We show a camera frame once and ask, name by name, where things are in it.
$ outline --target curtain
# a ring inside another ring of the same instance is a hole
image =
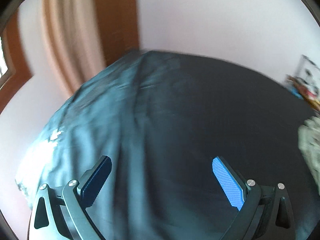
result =
[[[94,0],[42,0],[45,49],[62,90],[70,97],[106,66]]]

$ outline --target crumpled fabric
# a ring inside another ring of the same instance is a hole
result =
[[[16,182],[32,207],[41,184],[66,185],[107,155],[111,174],[87,208],[106,239],[213,240],[238,212],[212,172],[213,158],[222,156],[259,185],[284,183],[296,239],[306,240],[320,219],[320,197],[297,129],[312,114],[250,69],[136,51],[83,84],[52,116]]]
[[[311,117],[299,127],[299,149],[318,186],[320,195],[320,118]]]

